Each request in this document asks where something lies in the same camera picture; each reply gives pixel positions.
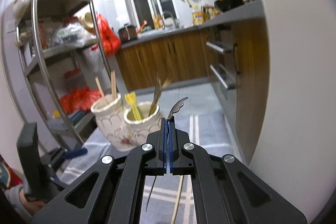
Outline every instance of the red plastic bag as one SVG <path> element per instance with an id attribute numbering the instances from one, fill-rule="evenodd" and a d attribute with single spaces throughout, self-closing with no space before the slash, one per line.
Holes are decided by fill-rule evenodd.
<path id="1" fill-rule="evenodd" d="M 70 94 L 63 96 L 59 101 L 66 114 L 71 114 L 76 110 L 88 111 L 95 101 L 101 98 L 99 90 L 74 89 Z"/>
<path id="2" fill-rule="evenodd" d="M 109 23 L 102 14 L 97 15 L 97 24 L 106 55 L 115 55 L 115 53 L 120 49 L 121 40 L 112 31 Z"/>

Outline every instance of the metal screw cap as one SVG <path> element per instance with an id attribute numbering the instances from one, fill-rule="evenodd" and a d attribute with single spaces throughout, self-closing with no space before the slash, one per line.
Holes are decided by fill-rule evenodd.
<path id="1" fill-rule="evenodd" d="M 232 155 L 225 155 L 224 160 L 228 163 L 232 163 L 235 161 L 235 157 L 233 157 Z"/>
<path id="2" fill-rule="evenodd" d="M 105 156 L 101 159 L 102 163 L 104 164 L 109 164 L 112 160 L 113 158 L 111 156 Z"/>
<path id="3" fill-rule="evenodd" d="M 150 143 L 145 143 L 143 146 L 142 146 L 142 150 L 144 151 L 149 151 L 153 148 L 153 146 L 150 144 Z"/>
<path id="4" fill-rule="evenodd" d="M 192 143 L 185 143 L 184 145 L 183 145 L 183 147 L 184 147 L 184 149 L 186 149 L 186 150 L 192 150 L 192 149 L 194 149 L 194 145 L 192 144 Z"/>

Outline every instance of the oven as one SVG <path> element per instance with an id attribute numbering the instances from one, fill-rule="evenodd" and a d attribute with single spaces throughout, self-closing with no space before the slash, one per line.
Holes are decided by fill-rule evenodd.
<path id="1" fill-rule="evenodd" d="M 223 108 L 230 128 L 235 132 L 237 110 L 237 73 L 235 49 L 229 26 L 216 26 L 209 30 L 206 42 L 211 52 L 209 80 Z"/>

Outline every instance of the yellow plastic fork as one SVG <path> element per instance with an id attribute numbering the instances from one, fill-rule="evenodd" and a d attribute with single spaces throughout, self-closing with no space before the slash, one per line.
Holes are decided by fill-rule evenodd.
<path id="1" fill-rule="evenodd" d="M 125 94 L 125 100 L 127 102 L 127 104 L 130 105 L 134 119 L 136 121 L 141 121 L 143 119 L 141 112 L 137 106 L 137 96 L 135 94 L 135 92 L 131 92 L 128 94 Z"/>

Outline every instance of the shelf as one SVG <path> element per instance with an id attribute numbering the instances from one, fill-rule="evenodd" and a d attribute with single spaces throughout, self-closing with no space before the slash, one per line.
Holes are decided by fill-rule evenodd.
<path id="1" fill-rule="evenodd" d="M 64 19 L 74 15 L 76 12 L 88 5 L 90 0 L 38 0 L 38 18 L 53 17 Z M 25 12 L 19 20 L 31 20 L 31 0 L 26 2 Z"/>
<path id="2" fill-rule="evenodd" d="M 237 8 L 226 11 L 213 19 L 199 25 L 199 29 L 212 27 L 219 24 L 228 24 L 236 21 L 249 20 L 255 18 L 264 18 L 263 3 L 261 0 L 250 0 Z"/>
<path id="3" fill-rule="evenodd" d="M 81 133 L 86 128 L 86 126 L 92 121 L 92 119 L 95 117 L 95 115 L 92 112 L 86 113 L 83 118 L 80 119 L 79 122 L 75 124 L 75 129 L 78 132 L 78 134 L 81 136 Z M 71 136 L 69 133 L 69 130 L 59 130 L 59 129 L 52 129 L 50 128 L 50 131 L 57 135 L 66 135 Z"/>
<path id="4" fill-rule="evenodd" d="M 56 62 L 59 62 L 63 59 L 69 57 L 69 52 L 73 50 L 84 50 L 88 47 L 91 47 L 94 44 L 98 43 L 98 39 L 94 38 L 88 40 L 83 47 L 72 44 L 63 44 L 60 46 L 52 47 L 43 51 L 44 60 L 47 66 L 50 66 Z M 28 77 L 30 74 L 39 71 L 39 62 L 37 56 L 33 57 L 27 68 L 25 69 L 25 77 Z"/>

